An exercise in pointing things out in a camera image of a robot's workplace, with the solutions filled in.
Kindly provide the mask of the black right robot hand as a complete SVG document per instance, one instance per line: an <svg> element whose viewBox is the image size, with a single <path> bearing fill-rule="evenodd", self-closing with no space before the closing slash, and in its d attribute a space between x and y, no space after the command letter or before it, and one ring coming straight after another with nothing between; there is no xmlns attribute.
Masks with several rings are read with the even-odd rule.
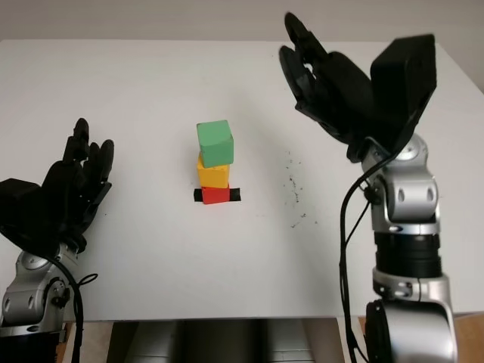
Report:
<svg viewBox="0 0 484 363"><path fill-rule="evenodd" d="M352 163L361 162L374 115L370 79L344 54L326 51L296 15L286 13L284 25L294 48L283 45L278 54L296 110L346 144Z"/></svg>

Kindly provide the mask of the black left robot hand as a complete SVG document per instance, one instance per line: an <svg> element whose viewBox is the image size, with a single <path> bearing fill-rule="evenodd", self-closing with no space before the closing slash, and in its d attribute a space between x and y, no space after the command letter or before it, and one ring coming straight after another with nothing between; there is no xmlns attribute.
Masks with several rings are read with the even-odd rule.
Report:
<svg viewBox="0 0 484 363"><path fill-rule="evenodd" d="M113 157L113 141L90 142L88 122L78 119L63 158L51 166L42 183L54 241L84 252L87 241L83 234L112 186L108 177Z"/></svg>

